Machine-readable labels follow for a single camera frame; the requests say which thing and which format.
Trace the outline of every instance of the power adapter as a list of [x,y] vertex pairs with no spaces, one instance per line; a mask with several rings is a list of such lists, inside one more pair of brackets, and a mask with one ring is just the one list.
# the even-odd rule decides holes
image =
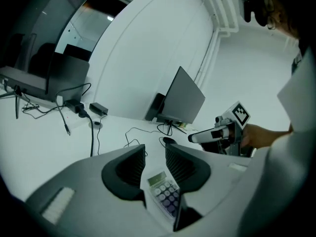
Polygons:
[[107,115],[108,114],[108,108],[105,108],[104,106],[98,104],[98,103],[92,103],[90,104],[89,106],[89,109],[99,115],[99,116],[104,116],[104,115]]
[[84,109],[84,104],[79,102],[76,99],[71,99],[71,100],[65,101],[65,106],[68,107],[72,112],[74,112],[76,114]]

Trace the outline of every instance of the white table surface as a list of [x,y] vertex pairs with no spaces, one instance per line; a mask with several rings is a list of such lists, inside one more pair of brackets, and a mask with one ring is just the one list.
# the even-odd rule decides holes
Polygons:
[[[20,101],[20,109],[25,104]],[[57,111],[33,119],[20,111],[19,119],[15,119],[14,98],[0,99],[0,172],[9,191],[19,199],[25,201],[39,186],[48,181],[68,165],[90,156],[91,129],[89,120],[81,119],[69,111],[62,110],[65,120],[71,130],[67,135],[61,116]],[[34,116],[39,112],[31,111]],[[94,121],[98,116],[89,112]],[[100,154],[122,148],[127,144],[125,132],[132,127],[153,131],[156,124],[142,120],[107,116],[102,119],[103,128],[99,139]],[[97,130],[94,130],[94,155],[97,154]],[[201,149],[198,144],[190,143],[187,139],[192,132],[184,134],[173,129],[171,138],[178,144]],[[128,134],[128,140],[138,139],[145,144],[148,157],[143,175],[151,173],[165,165],[165,148],[158,138],[161,133],[146,133],[136,129]]]

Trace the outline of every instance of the glasses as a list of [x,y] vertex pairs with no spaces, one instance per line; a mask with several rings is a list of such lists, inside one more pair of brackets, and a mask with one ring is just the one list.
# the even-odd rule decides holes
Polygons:
[[[270,14],[271,12],[274,12],[275,7],[273,5],[272,0],[264,0],[265,3],[265,9]],[[268,16],[267,17],[267,26],[269,30],[275,30],[276,29],[276,21],[274,20],[273,17]]]

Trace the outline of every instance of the black headset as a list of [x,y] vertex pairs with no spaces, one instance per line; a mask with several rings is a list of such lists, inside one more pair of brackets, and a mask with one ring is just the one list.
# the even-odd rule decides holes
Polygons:
[[264,17],[261,13],[261,8],[264,5],[263,0],[238,0],[239,11],[247,23],[251,21],[251,12],[255,13],[255,17],[259,25],[267,25],[267,17]]

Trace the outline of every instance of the calculator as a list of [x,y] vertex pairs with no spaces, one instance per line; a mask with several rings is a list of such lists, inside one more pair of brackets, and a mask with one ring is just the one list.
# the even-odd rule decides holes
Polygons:
[[174,220],[179,207],[180,189],[178,185],[168,179],[164,171],[148,179],[148,183],[155,203],[169,219]]

